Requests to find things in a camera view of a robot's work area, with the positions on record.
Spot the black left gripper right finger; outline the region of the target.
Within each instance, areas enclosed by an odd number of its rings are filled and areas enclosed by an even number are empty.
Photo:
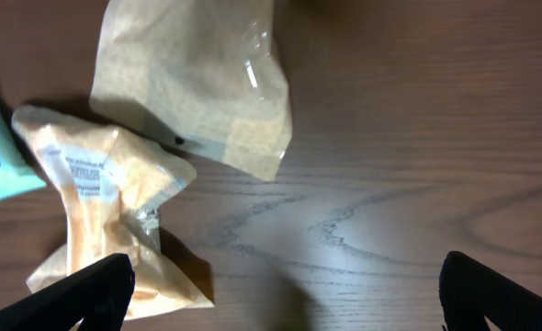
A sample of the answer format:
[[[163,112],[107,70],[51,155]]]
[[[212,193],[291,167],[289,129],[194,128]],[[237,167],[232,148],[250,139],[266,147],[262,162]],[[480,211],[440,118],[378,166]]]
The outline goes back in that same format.
[[[447,331],[542,330],[542,297],[458,251],[439,275]]]

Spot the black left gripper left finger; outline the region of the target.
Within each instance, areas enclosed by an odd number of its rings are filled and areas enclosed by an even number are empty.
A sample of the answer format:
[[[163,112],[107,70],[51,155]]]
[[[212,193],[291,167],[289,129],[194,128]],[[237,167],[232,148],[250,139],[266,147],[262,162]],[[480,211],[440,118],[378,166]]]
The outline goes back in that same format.
[[[125,254],[112,254],[0,310],[0,331],[119,331],[135,287]]]

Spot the cream snack pouch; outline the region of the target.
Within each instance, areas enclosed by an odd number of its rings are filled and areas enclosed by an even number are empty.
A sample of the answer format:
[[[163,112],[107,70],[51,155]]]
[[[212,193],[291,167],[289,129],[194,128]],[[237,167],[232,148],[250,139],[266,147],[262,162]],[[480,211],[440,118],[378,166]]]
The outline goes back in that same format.
[[[48,108],[22,106],[11,125],[60,192],[67,220],[65,245],[28,277],[31,292],[120,253],[136,274],[127,319],[213,307],[160,247],[159,209],[196,178],[191,164],[119,126]]]

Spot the tan paper bag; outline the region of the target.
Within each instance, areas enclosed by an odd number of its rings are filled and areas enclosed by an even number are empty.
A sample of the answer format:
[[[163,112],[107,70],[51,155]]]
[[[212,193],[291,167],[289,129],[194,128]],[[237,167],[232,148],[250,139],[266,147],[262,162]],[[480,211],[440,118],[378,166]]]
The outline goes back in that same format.
[[[91,109],[158,143],[264,181],[292,136],[264,0],[110,0]]]

